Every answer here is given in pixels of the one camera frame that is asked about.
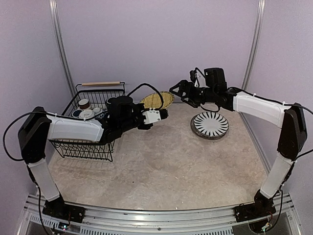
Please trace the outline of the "woven bamboo plate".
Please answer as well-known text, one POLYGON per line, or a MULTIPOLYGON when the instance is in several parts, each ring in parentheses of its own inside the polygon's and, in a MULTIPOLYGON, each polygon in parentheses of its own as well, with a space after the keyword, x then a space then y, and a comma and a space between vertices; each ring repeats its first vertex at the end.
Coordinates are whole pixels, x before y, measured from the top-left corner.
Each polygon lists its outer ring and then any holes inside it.
MULTIPOLYGON (((162 109, 166 109, 174 102, 174 95, 167 91, 161 91, 160 94, 163 98, 162 109)), ((153 109, 159 108, 162 104, 161 99, 157 93, 153 93, 144 97, 140 103, 143 103, 145 108, 153 109)))

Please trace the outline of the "grey deer print plate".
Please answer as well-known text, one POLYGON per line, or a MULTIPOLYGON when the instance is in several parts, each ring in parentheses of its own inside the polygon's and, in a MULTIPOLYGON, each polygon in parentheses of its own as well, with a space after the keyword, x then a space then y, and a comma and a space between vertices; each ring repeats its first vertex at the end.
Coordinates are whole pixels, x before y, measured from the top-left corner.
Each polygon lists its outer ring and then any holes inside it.
POLYGON ((195 131, 195 128, 192 127, 191 121, 190 121, 190 127, 191 127, 192 132, 193 132, 196 136, 198 136, 198 137, 200 137, 200 138, 202 138, 202 139, 215 141, 215 140, 219 140, 219 139, 223 138, 223 137, 228 133, 228 131, 227 131, 227 133, 226 133, 224 136, 219 137, 219 138, 209 138, 209 137, 205 137, 204 135, 201 135, 201 134, 199 134, 199 133, 197 133, 197 132, 195 131))

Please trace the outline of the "black white striped plate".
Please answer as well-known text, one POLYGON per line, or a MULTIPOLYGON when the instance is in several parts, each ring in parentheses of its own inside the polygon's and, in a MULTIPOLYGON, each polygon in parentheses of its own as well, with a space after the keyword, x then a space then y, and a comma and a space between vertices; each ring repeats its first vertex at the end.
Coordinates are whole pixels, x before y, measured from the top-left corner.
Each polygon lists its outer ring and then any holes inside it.
POLYGON ((214 112, 202 112, 193 117, 191 121, 195 131, 205 137, 219 138, 224 136, 229 130, 227 119, 214 112))

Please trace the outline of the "white floral print mug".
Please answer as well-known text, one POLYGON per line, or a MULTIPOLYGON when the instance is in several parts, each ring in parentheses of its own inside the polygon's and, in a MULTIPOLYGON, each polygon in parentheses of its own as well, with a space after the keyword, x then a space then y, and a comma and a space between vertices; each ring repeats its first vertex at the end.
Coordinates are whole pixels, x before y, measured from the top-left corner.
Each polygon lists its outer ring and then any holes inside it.
POLYGON ((89 119, 94 117, 94 111, 91 109, 82 110, 79 114, 79 118, 81 119, 89 119))

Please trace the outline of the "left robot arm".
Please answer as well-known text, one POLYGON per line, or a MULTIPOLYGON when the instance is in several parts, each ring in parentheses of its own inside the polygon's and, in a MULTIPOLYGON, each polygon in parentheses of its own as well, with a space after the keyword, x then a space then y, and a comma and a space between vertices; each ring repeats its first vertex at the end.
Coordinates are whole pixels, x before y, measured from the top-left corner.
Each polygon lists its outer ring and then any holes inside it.
POLYGON ((133 128, 149 130, 155 122, 166 118, 166 109, 145 108, 142 103, 135 104, 129 96, 109 98, 107 115, 101 120, 62 117, 46 112, 43 107, 36 107, 18 131, 22 159, 33 182, 49 203, 50 211, 62 218, 68 214, 68 206, 45 160, 47 140, 82 140, 107 144, 133 128))

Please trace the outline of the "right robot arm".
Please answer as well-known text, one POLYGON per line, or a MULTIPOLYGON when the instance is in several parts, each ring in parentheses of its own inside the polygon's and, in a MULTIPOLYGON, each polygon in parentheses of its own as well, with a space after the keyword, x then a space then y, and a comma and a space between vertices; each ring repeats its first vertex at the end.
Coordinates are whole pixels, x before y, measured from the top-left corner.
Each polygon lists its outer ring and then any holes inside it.
POLYGON ((192 82, 182 80, 169 91, 192 107, 213 103, 219 108, 262 120, 276 129, 276 157, 250 206, 250 213, 261 217, 272 206, 273 197, 288 180, 296 161, 302 157, 301 150, 308 137, 305 107, 299 103, 288 104, 260 97, 236 87, 228 88, 224 82, 196 87, 192 82))

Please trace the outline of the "blue patterned white bowl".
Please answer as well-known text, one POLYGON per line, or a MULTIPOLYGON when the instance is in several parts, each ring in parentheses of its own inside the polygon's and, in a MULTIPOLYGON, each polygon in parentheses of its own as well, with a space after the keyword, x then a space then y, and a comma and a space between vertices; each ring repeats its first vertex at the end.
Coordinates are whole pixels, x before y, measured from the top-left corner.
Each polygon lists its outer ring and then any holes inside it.
POLYGON ((98 115, 103 112, 103 109, 99 107, 95 107, 93 108, 93 112, 94 112, 94 115, 98 115))

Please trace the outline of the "brown striped ceramic cup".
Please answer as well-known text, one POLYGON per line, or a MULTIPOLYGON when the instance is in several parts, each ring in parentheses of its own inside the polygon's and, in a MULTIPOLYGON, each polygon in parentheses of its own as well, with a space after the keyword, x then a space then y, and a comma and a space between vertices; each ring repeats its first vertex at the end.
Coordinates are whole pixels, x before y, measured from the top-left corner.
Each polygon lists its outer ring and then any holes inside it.
POLYGON ((87 110, 87 109, 91 109, 91 104, 90 101, 88 99, 81 99, 78 102, 78 107, 81 110, 87 110))

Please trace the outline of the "navy blue ceramic mug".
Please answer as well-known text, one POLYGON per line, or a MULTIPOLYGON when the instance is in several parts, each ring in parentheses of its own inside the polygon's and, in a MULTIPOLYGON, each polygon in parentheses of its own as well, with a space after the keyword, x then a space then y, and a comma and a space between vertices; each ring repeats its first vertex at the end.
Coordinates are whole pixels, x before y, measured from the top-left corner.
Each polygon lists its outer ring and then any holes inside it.
POLYGON ((74 118, 77 118, 77 117, 79 117, 79 115, 80 115, 81 112, 82 112, 82 110, 75 110, 75 111, 72 113, 72 116, 73 116, 74 118))

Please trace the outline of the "right aluminium frame post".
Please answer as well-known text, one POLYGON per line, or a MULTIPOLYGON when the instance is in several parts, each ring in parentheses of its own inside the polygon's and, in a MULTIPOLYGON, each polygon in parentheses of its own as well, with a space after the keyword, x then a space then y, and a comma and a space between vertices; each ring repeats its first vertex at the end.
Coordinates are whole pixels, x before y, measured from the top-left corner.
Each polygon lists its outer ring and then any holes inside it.
POLYGON ((243 90, 246 90, 248 88, 248 85, 251 79, 253 65, 255 62, 258 44, 259 44, 260 35, 261 35, 261 30, 262 30, 265 5, 266 5, 266 0, 258 1, 257 15, 256 15, 255 27, 254 27, 253 37, 252 37, 252 44, 250 47, 248 62, 247 62, 246 70, 245 70, 243 83, 242 83, 243 90))

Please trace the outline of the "aluminium frame post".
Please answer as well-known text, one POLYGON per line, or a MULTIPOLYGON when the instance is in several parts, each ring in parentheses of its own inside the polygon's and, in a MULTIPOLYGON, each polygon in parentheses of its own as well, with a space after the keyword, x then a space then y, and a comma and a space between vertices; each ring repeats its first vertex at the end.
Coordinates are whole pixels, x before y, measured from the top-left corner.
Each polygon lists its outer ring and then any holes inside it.
POLYGON ((257 15, 256 15, 255 27, 254 27, 253 37, 252 37, 252 44, 250 47, 248 62, 247 62, 246 70, 245 70, 243 83, 242 83, 243 90, 246 90, 248 88, 248 85, 251 79, 253 65, 255 62, 258 44, 259 44, 260 35, 261 35, 261 30, 262 30, 265 5, 266 5, 266 0, 258 1, 257 15))
POLYGON ((76 94, 76 89, 74 86, 74 82, 71 76, 68 60, 67 60, 67 55, 66 55, 66 50, 63 42, 63 37, 62 37, 62 30, 61 30, 61 24, 59 20, 59 15, 58 15, 58 7, 57 7, 57 1, 56 0, 49 0, 49 7, 50 7, 50 13, 51 13, 51 18, 52 18, 52 24, 54 28, 54 34, 56 37, 56 42, 57 42, 57 47, 61 59, 61 64, 64 70, 65 74, 65 79, 66 83, 70 92, 71 97, 74 97, 76 94))

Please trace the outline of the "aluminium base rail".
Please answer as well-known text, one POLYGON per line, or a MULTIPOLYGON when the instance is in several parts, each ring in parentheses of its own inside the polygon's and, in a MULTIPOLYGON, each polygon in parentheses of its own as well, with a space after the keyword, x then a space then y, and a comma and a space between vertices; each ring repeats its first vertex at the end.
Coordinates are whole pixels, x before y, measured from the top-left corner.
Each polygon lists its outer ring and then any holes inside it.
POLYGON ((197 210, 145 211, 83 205, 81 223, 65 223, 48 215, 40 215, 38 206, 45 203, 30 194, 25 202, 15 232, 17 235, 251 235, 251 227, 261 221, 236 221, 234 206, 197 210))

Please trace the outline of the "left aluminium frame post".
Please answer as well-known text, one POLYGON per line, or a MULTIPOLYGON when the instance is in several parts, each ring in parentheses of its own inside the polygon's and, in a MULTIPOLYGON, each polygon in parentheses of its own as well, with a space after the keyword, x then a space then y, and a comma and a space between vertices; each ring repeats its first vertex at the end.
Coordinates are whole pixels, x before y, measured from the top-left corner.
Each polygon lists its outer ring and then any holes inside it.
POLYGON ((62 30, 61 30, 61 24, 59 20, 59 15, 58 15, 58 7, 57 7, 57 1, 56 0, 49 0, 49 7, 50 7, 50 13, 51 13, 51 18, 52 18, 52 24, 54 28, 54 34, 56 37, 56 42, 57 42, 57 47, 61 59, 61 64, 64 70, 65 74, 65 79, 66 83, 70 92, 71 97, 74 97, 76 94, 76 89, 74 86, 74 82, 71 76, 68 60, 67 60, 67 55, 66 55, 66 50, 63 42, 63 37, 62 37, 62 30))

